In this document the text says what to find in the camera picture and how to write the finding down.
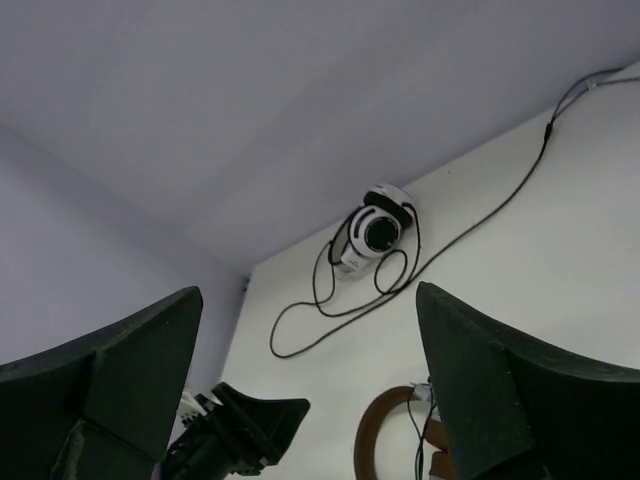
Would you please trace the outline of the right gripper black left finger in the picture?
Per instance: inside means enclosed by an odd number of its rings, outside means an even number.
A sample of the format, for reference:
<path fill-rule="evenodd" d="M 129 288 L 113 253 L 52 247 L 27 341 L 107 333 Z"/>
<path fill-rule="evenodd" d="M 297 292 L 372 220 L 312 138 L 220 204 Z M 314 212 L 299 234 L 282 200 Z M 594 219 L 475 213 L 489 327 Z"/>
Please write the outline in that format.
<path fill-rule="evenodd" d="M 148 479 L 165 456 L 203 310 L 196 287 L 1 367 L 4 479 Z"/>

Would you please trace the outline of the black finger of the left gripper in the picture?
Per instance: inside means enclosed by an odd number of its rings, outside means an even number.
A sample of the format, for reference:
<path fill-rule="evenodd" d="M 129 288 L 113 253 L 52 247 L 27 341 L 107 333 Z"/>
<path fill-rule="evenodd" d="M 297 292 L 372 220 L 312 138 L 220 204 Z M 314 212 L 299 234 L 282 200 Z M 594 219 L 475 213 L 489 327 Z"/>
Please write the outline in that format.
<path fill-rule="evenodd" d="M 181 394 L 184 432 L 162 461 L 164 479 L 258 476 L 277 465 L 310 410 L 305 398 L 258 399 L 225 382 L 210 395 Z"/>

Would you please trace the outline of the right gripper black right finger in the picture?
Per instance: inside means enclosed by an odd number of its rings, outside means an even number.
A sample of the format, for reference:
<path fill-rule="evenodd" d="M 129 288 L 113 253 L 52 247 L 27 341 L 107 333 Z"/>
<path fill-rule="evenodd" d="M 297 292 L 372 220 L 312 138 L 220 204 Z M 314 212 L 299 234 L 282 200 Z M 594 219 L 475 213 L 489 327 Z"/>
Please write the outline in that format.
<path fill-rule="evenodd" d="M 460 479 L 636 479 L 639 372 L 559 348 L 422 282 L 416 309 Z"/>

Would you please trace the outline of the brown silver headphones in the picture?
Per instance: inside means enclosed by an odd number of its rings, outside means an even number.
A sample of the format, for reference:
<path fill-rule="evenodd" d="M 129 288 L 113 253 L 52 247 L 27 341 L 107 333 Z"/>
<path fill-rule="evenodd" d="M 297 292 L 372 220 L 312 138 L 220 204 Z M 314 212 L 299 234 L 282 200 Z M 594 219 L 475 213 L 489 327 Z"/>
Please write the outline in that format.
<path fill-rule="evenodd" d="M 419 427 L 411 406 L 413 402 L 428 404 L 424 424 Z M 378 472 L 375 461 L 376 447 L 382 427 L 393 411 L 405 406 L 418 436 L 418 447 L 414 460 L 416 479 L 424 478 L 424 444 L 434 448 L 429 466 L 429 479 L 456 479 L 449 441 L 441 419 L 433 387 L 430 382 L 396 386 L 378 395 L 366 408 L 359 422 L 354 447 L 354 475 L 359 480 L 375 480 Z"/>

